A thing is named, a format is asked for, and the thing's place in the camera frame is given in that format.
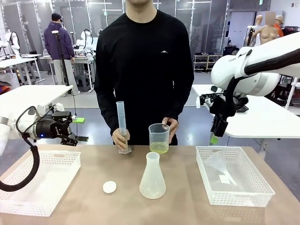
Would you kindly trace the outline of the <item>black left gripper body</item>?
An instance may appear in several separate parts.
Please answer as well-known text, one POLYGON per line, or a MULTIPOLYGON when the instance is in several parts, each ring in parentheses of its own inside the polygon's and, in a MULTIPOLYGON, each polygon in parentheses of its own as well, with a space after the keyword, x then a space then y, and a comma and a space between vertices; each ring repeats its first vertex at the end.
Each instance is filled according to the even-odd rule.
POLYGON ((43 118, 35 125, 35 134, 37 138, 55 139, 61 136, 61 124, 50 118, 43 118))

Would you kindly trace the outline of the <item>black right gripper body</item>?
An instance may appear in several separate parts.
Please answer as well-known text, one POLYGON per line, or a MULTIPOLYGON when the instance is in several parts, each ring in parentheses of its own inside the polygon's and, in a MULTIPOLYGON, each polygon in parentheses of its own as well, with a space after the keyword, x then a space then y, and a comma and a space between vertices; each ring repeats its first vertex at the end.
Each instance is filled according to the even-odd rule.
POLYGON ((233 117, 236 114, 236 109, 230 106, 219 95, 216 95, 212 99, 212 105, 210 106, 210 113, 223 117, 233 117))

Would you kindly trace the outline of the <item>person's left hand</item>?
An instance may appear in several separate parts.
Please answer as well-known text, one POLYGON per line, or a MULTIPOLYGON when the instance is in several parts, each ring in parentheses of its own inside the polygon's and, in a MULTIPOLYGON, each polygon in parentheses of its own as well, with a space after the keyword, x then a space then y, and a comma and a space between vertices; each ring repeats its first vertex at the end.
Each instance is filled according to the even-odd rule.
POLYGON ((164 117, 162 120, 162 123, 164 125, 167 125, 168 123, 170 124, 170 131, 169 131, 169 143, 172 142, 172 139, 174 137, 174 135, 176 134, 176 131, 179 127, 179 123, 176 119, 170 118, 170 117, 164 117))

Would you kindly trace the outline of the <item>person's right hand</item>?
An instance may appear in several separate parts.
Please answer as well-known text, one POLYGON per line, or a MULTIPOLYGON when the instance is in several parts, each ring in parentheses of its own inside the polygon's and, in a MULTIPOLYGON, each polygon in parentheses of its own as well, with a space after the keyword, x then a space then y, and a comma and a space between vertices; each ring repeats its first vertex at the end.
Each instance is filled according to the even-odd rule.
POLYGON ((112 133, 112 139, 114 144, 118 147, 119 150, 124 151, 128 148, 128 141, 130 140, 130 133, 126 130, 126 135, 120 133, 120 129, 114 130, 112 133))

